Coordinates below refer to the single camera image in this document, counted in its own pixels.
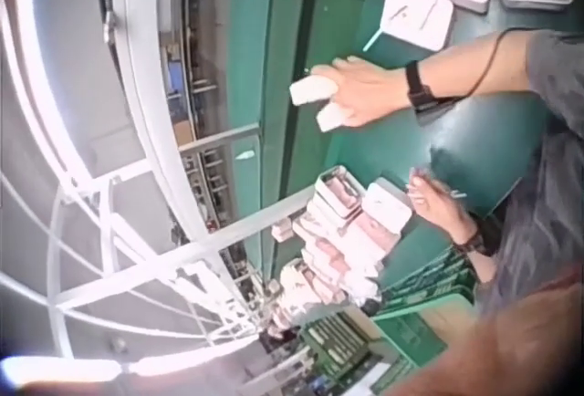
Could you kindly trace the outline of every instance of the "gray sleeve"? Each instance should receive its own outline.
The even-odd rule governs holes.
[[[527,48],[531,89],[584,138],[584,35],[538,31]]]

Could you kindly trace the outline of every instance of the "gray shirt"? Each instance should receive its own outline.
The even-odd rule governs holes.
[[[495,278],[476,290],[482,313],[496,312],[584,262],[584,36],[537,32],[527,51],[527,74],[554,117],[510,195]]]

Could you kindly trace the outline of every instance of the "left hand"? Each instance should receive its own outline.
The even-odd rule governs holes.
[[[408,196],[414,211],[424,220],[440,227],[455,244],[468,242],[476,233],[476,223],[451,195],[450,188],[423,172],[413,172]]]

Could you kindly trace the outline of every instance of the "green table surface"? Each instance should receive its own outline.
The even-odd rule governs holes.
[[[456,8],[449,45],[510,26],[578,30],[583,22],[581,1],[562,13],[509,10],[500,0],[491,0],[486,15]],[[431,52],[390,36],[382,36],[366,54],[361,53],[379,27],[382,7],[383,0],[364,1],[354,53],[386,68],[430,56]],[[528,94],[467,99],[424,128],[411,111],[404,111],[362,129],[339,131],[330,143],[326,166],[342,163],[365,185],[383,176],[404,188],[410,168],[428,165],[432,151],[436,175],[467,193],[469,208],[488,214],[521,178],[547,116],[540,100]],[[448,246],[440,232],[415,218],[391,253],[381,284],[393,284]]]

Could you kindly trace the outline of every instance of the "right hand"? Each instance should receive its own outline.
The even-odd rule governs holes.
[[[476,233],[476,223],[442,182],[423,172],[413,172],[408,196],[414,211],[424,220],[443,229],[455,244],[465,244]]]
[[[344,125],[360,127],[410,107],[403,69],[387,70],[358,57],[336,58],[332,66],[314,66],[311,74],[332,79],[339,91],[331,98],[347,115]]]

